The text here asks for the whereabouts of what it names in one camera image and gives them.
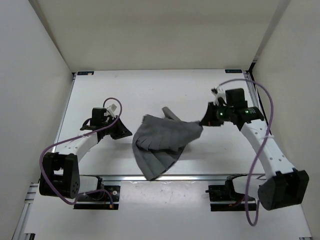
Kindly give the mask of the grey pleated skirt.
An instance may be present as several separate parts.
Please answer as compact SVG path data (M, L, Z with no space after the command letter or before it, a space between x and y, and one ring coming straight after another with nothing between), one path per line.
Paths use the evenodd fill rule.
M132 140L136 163L147 181L168 171L203 132L198 121L182 121L166 106L162 111L164 118L145 115Z

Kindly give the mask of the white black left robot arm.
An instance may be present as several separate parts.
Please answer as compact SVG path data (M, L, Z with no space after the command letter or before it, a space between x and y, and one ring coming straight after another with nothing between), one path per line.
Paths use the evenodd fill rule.
M77 199L82 194L97 201L106 194L101 177L80 175L79 162L105 136L118 140L132 135L115 114L116 108L115 104L93 108L91 118L80 128L83 135L69 141L59 152L47 152L42 157L42 172L63 198Z

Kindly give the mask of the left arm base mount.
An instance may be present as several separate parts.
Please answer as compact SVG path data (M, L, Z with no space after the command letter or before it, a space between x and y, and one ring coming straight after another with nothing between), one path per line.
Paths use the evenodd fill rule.
M80 176L80 197L77 200L77 204L82 203L97 203L97 204L109 204L110 198L104 191L89 193L95 190L104 188L112 197L112 202L118 203L120 200L121 185L119 183L111 183L104 181L101 176Z

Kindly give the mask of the blue label left corner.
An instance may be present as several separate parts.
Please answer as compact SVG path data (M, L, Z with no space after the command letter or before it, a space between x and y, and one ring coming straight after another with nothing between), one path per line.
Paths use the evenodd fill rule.
M92 76L94 75L94 71L78 71L77 75L78 76Z

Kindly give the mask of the blue label corner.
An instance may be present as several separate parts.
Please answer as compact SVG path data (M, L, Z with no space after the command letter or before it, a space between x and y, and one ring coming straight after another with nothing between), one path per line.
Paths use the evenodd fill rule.
M243 71L241 69L225 69L226 74L242 74Z
M94 71L78 71L77 75L78 76L92 76L94 75Z

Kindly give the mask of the blue label right corner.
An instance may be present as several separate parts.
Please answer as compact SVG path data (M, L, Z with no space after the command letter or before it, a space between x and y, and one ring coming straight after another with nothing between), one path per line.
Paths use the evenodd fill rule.
M225 69L226 74L242 74L243 71L241 69Z

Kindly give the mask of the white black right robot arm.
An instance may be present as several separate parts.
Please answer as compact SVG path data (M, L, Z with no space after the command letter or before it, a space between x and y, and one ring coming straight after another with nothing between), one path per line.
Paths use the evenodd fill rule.
M268 211L299 205L302 203L309 176L305 170L296 167L284 156L258 107L248 106L242 88L222 90L213 88L213 102L207 105L206 113L200 121L201 126L220 127L225 122L233 123L246 137L254 151L259 155L265 180L253 179L247 184L248 175L229 176L225 182L224 193L230 200L241 195L260 201Z

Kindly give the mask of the aluminium frame rail left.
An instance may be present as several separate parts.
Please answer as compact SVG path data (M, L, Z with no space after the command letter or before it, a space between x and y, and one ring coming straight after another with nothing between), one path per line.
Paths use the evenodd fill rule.
M63 110L60 115L59 125L55 131L55 138L54 138L54 141L52 142L52 144L57 143L59 140L59 137L61 135L63 121L65 119L65 115L67 112L67 107L70 102L70 97L71 97L72 90L74 87L77 72L72 72L71 74L72 74L72 80L69 81L70 88L67 92L66 99L63 102L64 103ZM36 198L38 190L39 190L40 180L41 180L41 178L39 177L37 179L37 181L32 181L29 183L27 192L26 192L24 199L23 199L23 209L20 213L20 216L17 221L14 233L11 237L12 240L34 240L35 239L36 234L34 232L25 232L25 230L26 230L28 220L30 218L33 203L35 201L35 198Z

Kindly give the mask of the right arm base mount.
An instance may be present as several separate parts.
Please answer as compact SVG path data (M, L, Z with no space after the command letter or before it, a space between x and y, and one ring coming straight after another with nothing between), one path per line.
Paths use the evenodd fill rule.
M244 212L245 194L235 192L233 179L246 177L245 174L228 176L224 185L209 185L205 191L209 194L211 212Z

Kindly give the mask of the aluminium frame rail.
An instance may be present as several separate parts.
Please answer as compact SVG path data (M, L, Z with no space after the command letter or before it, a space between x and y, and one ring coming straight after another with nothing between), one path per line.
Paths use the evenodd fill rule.
M64 103L63 110L60 115L59 125L55 131L55 138L54 138L54 141L52 142L52 144L57 143L59 140L59 137L61 135L63 121L65 119L65 115L67 112L67 107L70 102L70 97L71 97L72 90L74 87L77 72L72 72L71 74L72 74L72 80L69 81L70 88L67 92L66 99L63 102ZM35 239L36 234L34 232L25 232L25 230L26 230L28 220L30 218L33 203L35 201L35 198L36 198L38 190L39 190L40 180L41 180L41 178L39 177L37 179L37 181L32 181L29 183L27 192L26 192L24 199L23 199L23 209L20 213L20 216L17 221L14 233L11 237L12 240L34 240Z
M249 80L246 82L246 84L247 84L247 87L249 90L249 94L250 94L252 103L255 107L258 107L260 109L261 113L264 116L264 120L266 121L266 124L268 125L269 119L268 119L266 112L264 110L264 106L263 106L263 103L262 103L262 100L261 100L261 97L259 94L259 87L256 85L256 82L255 82L255 79L254 79L252 72L246 70L243 72L243 75L246 80Z

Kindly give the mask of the aluminium frame rail right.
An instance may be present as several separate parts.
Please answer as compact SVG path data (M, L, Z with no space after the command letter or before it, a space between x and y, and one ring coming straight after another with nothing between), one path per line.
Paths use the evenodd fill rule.
M252 72L246 70L243 72L243 75L246 80L249 80L246 82L246 84L247 84L247 87L249 90L249 94L250 94L252 103L255 107L258 107L260 109L261 113L264 116L264 120L266 121L266 124L268 125L269 119L268 119L266 112L264 110L264 106L263 106L263 103L262 103L262 100L261 100L261 97L259 94L259 87L256 85L256 82L255 82L255 79L254 79Z

